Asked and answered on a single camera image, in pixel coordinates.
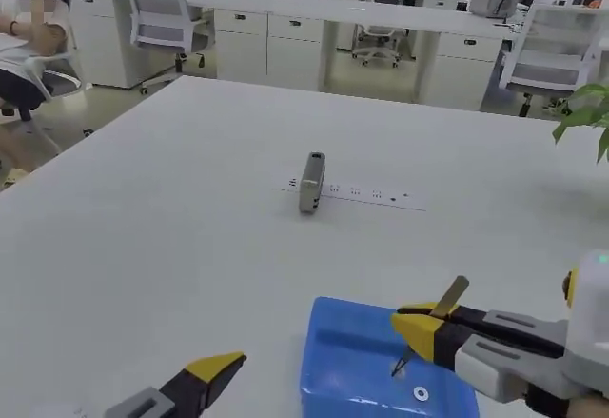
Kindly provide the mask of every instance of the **washer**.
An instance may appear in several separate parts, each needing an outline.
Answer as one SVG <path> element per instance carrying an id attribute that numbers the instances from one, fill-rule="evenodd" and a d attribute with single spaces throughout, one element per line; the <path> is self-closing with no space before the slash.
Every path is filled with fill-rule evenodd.
<path id="1" fill-rule="evenodd" d="M 425 402 L 429 399 L 429 393 L 427 392 L 427 389 L 423 387 L 415 387 L 412 393 L 418 401 Z"/>

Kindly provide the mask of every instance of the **robotic arm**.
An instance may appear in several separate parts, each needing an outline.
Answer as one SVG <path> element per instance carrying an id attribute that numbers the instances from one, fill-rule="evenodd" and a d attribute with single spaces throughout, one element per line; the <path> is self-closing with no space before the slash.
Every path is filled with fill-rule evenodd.
<path id="1" fill-rule="evenodd" d="M 104 418 L 199 418 L 245 360 L 241 352 L 198 359 L 160 389 L 146 388 L 109 408 Z"/>
<path id="2" fill-rule="evenodd" d="M 394 330 L 423 359 L 498 402 L 523 399 L 552 418 L 566 417 L 574 399 L 609 398 L 609 252 L 591 253 L 565 279 L 568 322 L 459 306 L 461 288 L 454 299 L 449 290 L 438 304 L 392 315 Z"/>

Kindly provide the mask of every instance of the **woman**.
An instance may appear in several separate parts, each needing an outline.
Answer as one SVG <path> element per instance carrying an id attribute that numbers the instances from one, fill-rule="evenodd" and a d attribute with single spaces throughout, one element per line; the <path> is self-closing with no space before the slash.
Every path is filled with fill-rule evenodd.
<path id="1" fill-rule="evenodd" d="M 25 62 L 32 56 L 52 56 L 67 40 L 69 0 L 15 0 L 14 10 L 0 14 L 0 109 L 37 109 L 45 97 L 32 83 Z M 0 152 L 12 161 L 5 186 L 35 169 L 33 160 L 0 127 Z"/>

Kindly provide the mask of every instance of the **plant leaf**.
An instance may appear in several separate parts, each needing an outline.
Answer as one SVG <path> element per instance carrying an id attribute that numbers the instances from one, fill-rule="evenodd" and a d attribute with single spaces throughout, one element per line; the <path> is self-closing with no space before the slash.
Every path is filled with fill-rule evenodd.
<path id="1" fill-rule="evenodd" d="M 593 121 L 596 115 L 598 115 L 598 107 L 584 106 L 581 109 L 575 110 L 569 116 L 565 116 L 558 127 L 554 129 L 552 132 L 554 140 L 558 143 L 566 129 L 571 126 L 584 126 L 596 123 L 596 121 Z"/>
<path id="2" fill-rule="evenodd" d="M 597 158 L 597 164 L 600 162 L 607 149 L 609 149 L 609 128 L 605 129 L 599 139 L 599 157 Z"/>
<path id="3" fill-rule="evenodd" d="M 579 87 L 569 99 L 577 99 L 578 97 L 585 96 L 587 94 L 595 94 L 596 96 L 609 96 L 609 87 L 604 87 L 598 83 L 589 83 L 583 87 Z"/>

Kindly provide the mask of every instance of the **power strip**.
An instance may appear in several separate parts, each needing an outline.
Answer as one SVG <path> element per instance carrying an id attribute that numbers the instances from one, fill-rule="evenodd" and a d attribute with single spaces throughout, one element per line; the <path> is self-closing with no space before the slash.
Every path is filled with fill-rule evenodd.
<path id="1" fill-rule="evenodd" d="M 298 193 L 300 183 L 300 178 L 285 178 L 280 180 L 273 189 Z M 394 207 L 396 209 L 425 211 L 422 202 L 407 191 L 368 189 L 361 185 L 327 183 L 324 181 L 322 197 L 360 202 L 362 204 L 373 204 L 375 206 Z"/>

